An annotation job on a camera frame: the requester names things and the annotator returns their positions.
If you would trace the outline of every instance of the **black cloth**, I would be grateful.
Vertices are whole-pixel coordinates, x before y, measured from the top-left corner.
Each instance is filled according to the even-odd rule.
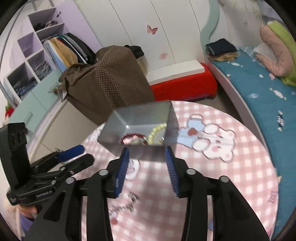
[[[82,40],[80,40],[78,37],[71,33],[67,33],[67,36],[69,36],[71,39],[73,39],[76,44],[83,50],[83,52],[87,55],[88,64],[95,64],[96,63],[96,54],[84,43]]]
[[[71,49],[73,51],[73,53],[77,56],[78,63],[85,64],[85,62],[84,62],[85,60],[83,59],[83,56],[81,54],[80,55],[77,54],[77,52],[79,53],[79,51],[72,44],[66,42],[65,39],[62,36],[58,36],[57,38],[59,40],[61,40],[64,45],[66,45],[69,49]]]
[[[124,47],[129,48],[133,52],[133,55],[135,56],[136,59],[139,59],[144,56],[144,52],[142,51],[140,46],[124,45]]]
[[[226,39],[220,39],[214,43],[207,44],[205,47],[208,55],[214,57],[237,51],[236,47]]]
[[[36,25],[33,26],[35,31],[38,31],[40,29],[45,28],[45,24],[37,23]]]

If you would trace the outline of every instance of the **cubby shelf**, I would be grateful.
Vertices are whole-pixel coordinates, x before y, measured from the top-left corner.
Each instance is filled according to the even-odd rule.
[[[56,24],[37,31],[34,30],[34,26],[37,24],[44,25],[51,20],[55,20]],[[96,36],[72,0],[65,0],[57,7],[34,12],[24,19],[18,37],[12,46],[9,59],[12,71],[4,77],[4,87],[16,105],[22,102],[14,90],[16,83],[25,84],[30,78],[35,77],[38,86],[40,85],[41,80],[34,72],[38,65],[47,61],[51,69],[58,72],[54,61],[44,49],[41,41],[55,34],[60,35],[68,32],[80,38],[95,53],[101,48]],[[52,81],[49,79],[44,78],[42,83]]]

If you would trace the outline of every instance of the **blue handle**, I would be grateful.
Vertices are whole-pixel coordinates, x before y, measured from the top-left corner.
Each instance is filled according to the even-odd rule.
[[[61,152],[57,157],[57,161],[58,162],[68,161],[78,155],[83,154],[84,151],[85,151],[85,149],[84,149],[83,145],[74,146],[69,150]]]

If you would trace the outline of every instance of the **blue bedspread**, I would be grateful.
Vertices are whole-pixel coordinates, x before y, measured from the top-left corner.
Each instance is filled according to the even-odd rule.
[[[247,103],[267,143],[279,184],[274,237],[296,206],[296,87],[279,78],[244,52],[234,62],[215,62]]]

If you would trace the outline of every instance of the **red bracelet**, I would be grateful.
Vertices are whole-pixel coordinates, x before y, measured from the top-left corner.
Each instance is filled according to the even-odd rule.
[[[134,136],[137,136],[137,137],[139,137],[139,138],[144,139],[144,141],[143,141],[143,145],[147,145],[147,144],[148,144],[148,142],[146,141],[146,137],[145,137],[145,135],[143,135],[143,134],[139,134],[139,133],[130,133],[130,134],[126,134],[126,135],[124,135],[124,136],[121,138],[120,143],[121,143],[121,144],[124,144],[123,140],[124,140],[125,138],[128,138],[128,137],[134,137]]]

